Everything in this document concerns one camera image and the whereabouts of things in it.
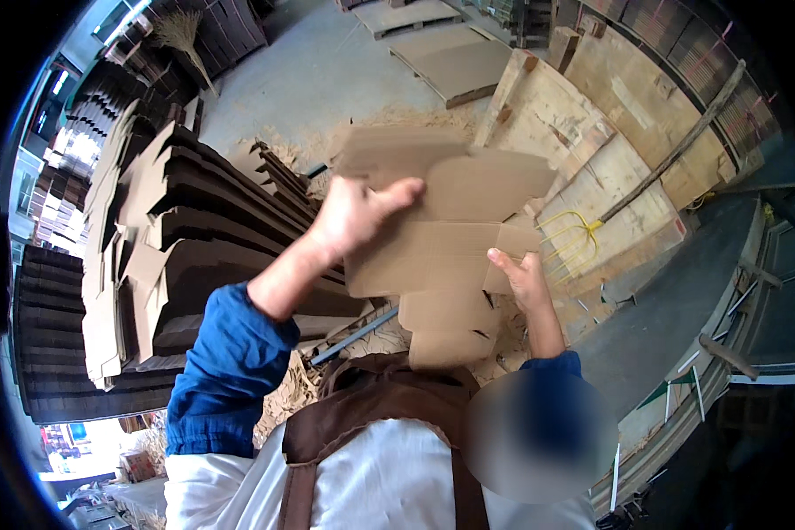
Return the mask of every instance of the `hand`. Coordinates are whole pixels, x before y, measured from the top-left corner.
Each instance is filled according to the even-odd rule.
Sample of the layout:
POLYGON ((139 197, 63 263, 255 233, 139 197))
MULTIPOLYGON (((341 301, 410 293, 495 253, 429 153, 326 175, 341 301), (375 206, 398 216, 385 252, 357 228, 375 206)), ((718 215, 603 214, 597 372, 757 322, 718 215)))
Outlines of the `hand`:
POLYGON ((336 263, 374 237, 389 216, 413 204, 424 181, 405 178, 375 192, 364 182, 334 175, 307 236, 336 263))
POLYGON ((521 265, 516 265, 506 253, 498 249, 489 249, 487 256, 509 278, 509 286, 515 294, 518 309, 530 314, 549 303, 553 305, 548 291, 548 283, 541 271, 541 256, 539 254, 526 253, 524 260, 521 260, 521 265))

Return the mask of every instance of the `broom bristles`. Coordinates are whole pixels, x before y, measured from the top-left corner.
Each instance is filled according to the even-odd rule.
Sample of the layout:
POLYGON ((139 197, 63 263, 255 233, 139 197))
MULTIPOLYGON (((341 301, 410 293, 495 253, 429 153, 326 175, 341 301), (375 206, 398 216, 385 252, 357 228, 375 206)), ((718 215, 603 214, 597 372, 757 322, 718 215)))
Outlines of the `broom bristles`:
POLYGON ((206 80, 215 97, 218 91, 209 79, 203 61, 194 49, 194 39, 197 36, 197 26, 200 25, 201 13, 199 11, 174 11, 159 18, 154 32, 156 40, 162 46, 170 46, 185 53, 194 66, 200 70, 201 76, 206 80))

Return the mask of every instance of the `brown apron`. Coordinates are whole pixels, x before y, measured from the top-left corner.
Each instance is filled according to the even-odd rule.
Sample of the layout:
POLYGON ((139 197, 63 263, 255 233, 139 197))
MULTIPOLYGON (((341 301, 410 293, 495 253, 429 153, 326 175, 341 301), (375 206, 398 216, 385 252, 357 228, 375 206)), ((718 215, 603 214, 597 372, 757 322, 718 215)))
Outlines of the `brown apron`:
POLYGON ((278 529, 309 528, 318 463, 371 423, 403 418, 423 422, 451 448, 457 530, 488 530, 480 483, 459 452, 463 411, 478 390, 466 368, 413 372, 407 354, 333 361, 318 388, 319 401, 286 421, 289 471, 278 529))

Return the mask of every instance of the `white shirt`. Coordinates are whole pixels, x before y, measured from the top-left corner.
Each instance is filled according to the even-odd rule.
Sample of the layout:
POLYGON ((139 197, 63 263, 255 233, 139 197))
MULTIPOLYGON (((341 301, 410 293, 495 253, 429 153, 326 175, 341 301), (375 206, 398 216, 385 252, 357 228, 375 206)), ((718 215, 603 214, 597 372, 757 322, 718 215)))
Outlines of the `white shirt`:
MULTIPOLYGON (((286 424, 255 459, 174 454, 165 467, 168 528, 276 528, 286 424)), ((489 527, 594 528, 585 494, 554 504, 507 500, 483 488, 489 527)), ((415 420, 380 420, 318 465, 312 528, 454 528, 451 450, 415 420)))

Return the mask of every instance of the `concrete floor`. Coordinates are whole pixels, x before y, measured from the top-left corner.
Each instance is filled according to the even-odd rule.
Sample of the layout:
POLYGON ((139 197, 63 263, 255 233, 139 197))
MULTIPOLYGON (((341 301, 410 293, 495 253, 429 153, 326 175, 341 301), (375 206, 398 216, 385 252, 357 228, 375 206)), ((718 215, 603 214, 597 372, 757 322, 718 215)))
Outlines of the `concrete floor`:
MULTIPOLYGON (((506 31, 473 7, 458 0, 450 4, 470 24, 508 39, 506 31)), ((388 47, 422 31, 453 27, 375 41, 352 10, 342 13, 333 0, 277 3, 276 12, 265 21, 270 46, 256 50, 219 79, 219 98, 204 96, 200 139, 221 154, 238 140, 254 136, 271 143, 271 137, 279 135, 282 143, 307 146, 314 136, 327 136, 341 122, 364 120, 388 106, 444 111, 443 101, 390 56, 388 47)), ((488 100, 472 105, 476 116, 488 100)), ((301 160, 296 169, 320 161, 301 160)))

